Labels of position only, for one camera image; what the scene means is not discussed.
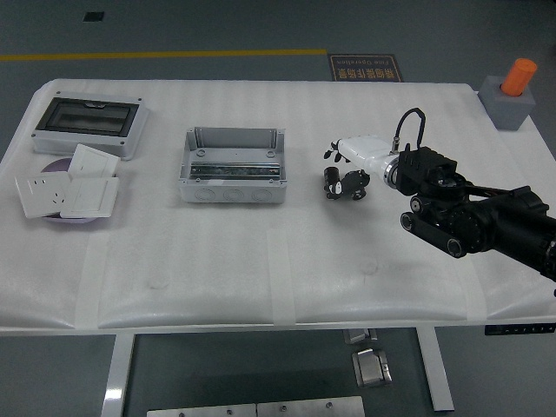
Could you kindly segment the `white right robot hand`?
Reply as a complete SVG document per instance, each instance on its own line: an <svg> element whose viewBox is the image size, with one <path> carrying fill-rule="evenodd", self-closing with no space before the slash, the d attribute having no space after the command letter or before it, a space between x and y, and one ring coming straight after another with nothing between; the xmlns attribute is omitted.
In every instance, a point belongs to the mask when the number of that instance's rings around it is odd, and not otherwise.
<svg viewBox="0 0 556 417"><path fill-rule="evenodd" d="M371 173L379 176L386 185L396 189L397 168L399 161L400 138L395 136L391 144L378 136L354 136L332 142L323 158L334 156L334 161L345 159L356 170L349 171L341 179L337 167L324 170L324 191L330 200L350 196L358 201L367 194L365 187L371 181Z"/></svg>

